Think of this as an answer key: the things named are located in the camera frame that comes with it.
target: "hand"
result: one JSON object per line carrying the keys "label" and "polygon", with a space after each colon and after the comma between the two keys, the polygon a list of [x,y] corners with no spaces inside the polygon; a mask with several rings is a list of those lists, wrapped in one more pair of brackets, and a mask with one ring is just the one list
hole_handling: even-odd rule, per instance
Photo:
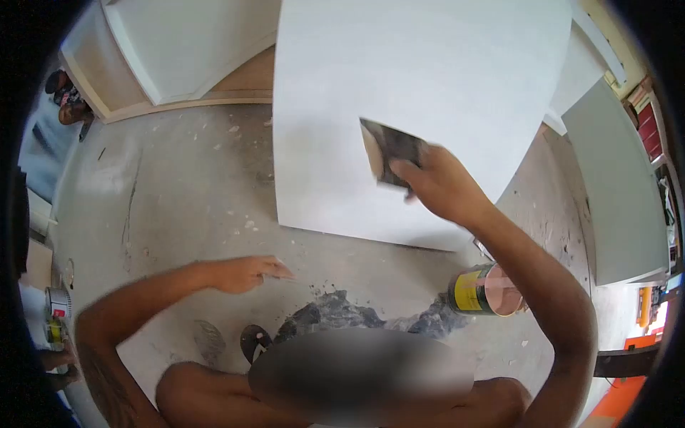
{"label": "hand", "polygon": [[421,168],[406,160],[392,160],[390,169],[412,187],[407,200],[416,196],[433,214],[470,229],[494,207],[464,165],[446,148],[424,144]]}
{"label": "hand", "polygon": [[294,279],[290,269],[272,255],[252,255],[207,262],[209,285],[219,291],[240,294],[262,285],[264,275]]}

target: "open can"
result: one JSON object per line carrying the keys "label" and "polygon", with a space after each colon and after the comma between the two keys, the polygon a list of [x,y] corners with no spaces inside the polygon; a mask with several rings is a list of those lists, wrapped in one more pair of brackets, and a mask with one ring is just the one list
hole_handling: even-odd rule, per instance
{"label": "open can", "polygon": [[458,273],[447,289],[448,304],[465,315],[509,316],[523,307],[523,296],[497,263]]}

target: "flip-flop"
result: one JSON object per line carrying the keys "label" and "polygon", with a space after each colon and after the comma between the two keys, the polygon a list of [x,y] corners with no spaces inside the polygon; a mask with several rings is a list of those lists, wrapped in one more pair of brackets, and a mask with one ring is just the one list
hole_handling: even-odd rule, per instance
{"label": "flip-flop", "polygon": [[45,93],[54,94],[68,83],[71,83],[71,80],[64,70],[54,71],[45,81]]}
{"label": "flip-flop", "polygon": [[266,352],[271,344],[269,333],[258,325],[250,324],[240,334],[240,349],[250,365]]}

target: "yellow label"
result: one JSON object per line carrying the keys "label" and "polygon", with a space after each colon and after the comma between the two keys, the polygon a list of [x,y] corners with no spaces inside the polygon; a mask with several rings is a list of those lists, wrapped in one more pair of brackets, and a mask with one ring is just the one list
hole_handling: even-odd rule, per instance
{"label": "yellow label", "polygon": [[457,307],[464,311],[482,311],[475,293],[475,282],[481,271],[465,273],[454,283],[454,301]]}

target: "orange object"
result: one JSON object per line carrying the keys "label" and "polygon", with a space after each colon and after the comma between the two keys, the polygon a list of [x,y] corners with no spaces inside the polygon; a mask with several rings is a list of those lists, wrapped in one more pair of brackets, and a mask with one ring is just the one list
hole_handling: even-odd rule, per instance
{"label": "orange object", "polygon": [[651,318],[651,287],[642,287],[640,289],[640,318],[637,323],[640,327],[645,328],[649,325]]}
{"label": "orange object", "polygon": [[[631,345],[634,345],[636,348],[644,348],[655,343],[656,334],[653,334],[651,336],[626,339],[623,348],[629,349]],[[607,392],[604,398],[597,404],[592,413],[590,413],[590,416],[597,418],[614,418],[611,425],[602,426],[611,426],[611,428],[616,427],[619,422],[621,422],[621,418],[628,412],[633,401],[635,401],[646,378],[646,376],[639,376],[614,379],[611,388],[609,388],[609,392]]]}

